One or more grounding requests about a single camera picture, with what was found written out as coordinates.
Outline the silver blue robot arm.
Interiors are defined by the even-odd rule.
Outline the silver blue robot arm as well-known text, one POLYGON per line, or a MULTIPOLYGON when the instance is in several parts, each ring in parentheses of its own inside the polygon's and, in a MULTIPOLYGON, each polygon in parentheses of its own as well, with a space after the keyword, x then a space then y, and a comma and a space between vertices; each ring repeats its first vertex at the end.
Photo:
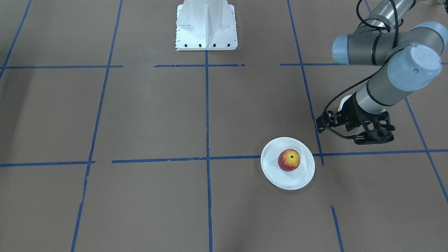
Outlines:
POLYGON ((447 28, 428 21, 400 32, 402 17, 416 0, 382 0, 352 34, 338 36, 332 45, 334 62, 344 65, 378 66, 379 70, 359 81, 339 111, 324 108, 315 120, 343 139, 386 142, 395 126, 387 109, 427 86, 442 70, 441 55, 447 50, 447 28))

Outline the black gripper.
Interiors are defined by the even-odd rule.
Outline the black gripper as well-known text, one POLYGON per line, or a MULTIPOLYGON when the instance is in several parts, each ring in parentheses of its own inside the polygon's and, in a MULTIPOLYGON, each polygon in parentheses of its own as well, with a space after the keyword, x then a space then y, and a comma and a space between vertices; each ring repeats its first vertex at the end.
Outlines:
POLYGON ((381 135, 381 116, 382 107, 367 92, 355 92, 343 103, 341 111, 320 115, 316 127, 319 134, 326 130, 336 134, 333 128, 346 125, 347 131, 363 128, 358 135, 381 135))

